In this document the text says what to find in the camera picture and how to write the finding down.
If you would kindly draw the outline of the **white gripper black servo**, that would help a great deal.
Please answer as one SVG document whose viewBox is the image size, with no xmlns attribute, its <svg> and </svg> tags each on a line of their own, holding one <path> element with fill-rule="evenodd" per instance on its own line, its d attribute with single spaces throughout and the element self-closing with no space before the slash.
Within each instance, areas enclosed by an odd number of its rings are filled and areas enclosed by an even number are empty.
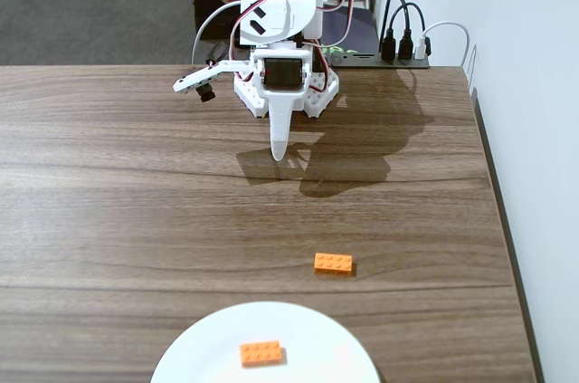
<svg viewBox="0 0 579 383">
<path fill-rule="evenodd" d="M 311 78 L 312 54 L 308 49 L 255 49 L 254 84 L 268 102 L 271 154 L 282 161 L 289 142 L 294 106 L 303 100 Z"/>
</svg>

